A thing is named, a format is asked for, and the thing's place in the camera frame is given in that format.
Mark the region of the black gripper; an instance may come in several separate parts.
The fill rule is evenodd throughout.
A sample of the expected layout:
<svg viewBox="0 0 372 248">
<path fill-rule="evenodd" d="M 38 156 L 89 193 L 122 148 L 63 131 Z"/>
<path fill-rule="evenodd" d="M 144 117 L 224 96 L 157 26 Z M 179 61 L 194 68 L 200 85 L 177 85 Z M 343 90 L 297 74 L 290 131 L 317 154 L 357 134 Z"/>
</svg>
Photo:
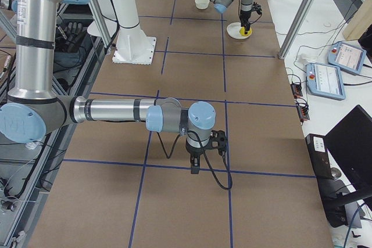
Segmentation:
<svg viewBox="0 0 372 248">
<path fill-rule="evenodd" d="M 190 154 L 191 174 L 199 174 L 201 165 L 201 156 L 205 154 L 203 148 L 195 148 L 191 145 L 186 145 L 186 150 Z"/>
<path fill-rule="evenodd" d="M 241 31 L 245 33 L 246 35 L 249 35 L 251 33 L 251 27 L 249 19 L 251 17 L 251 11 L 239 11 L 239 19 L 241 22 Z"/>
</svg>

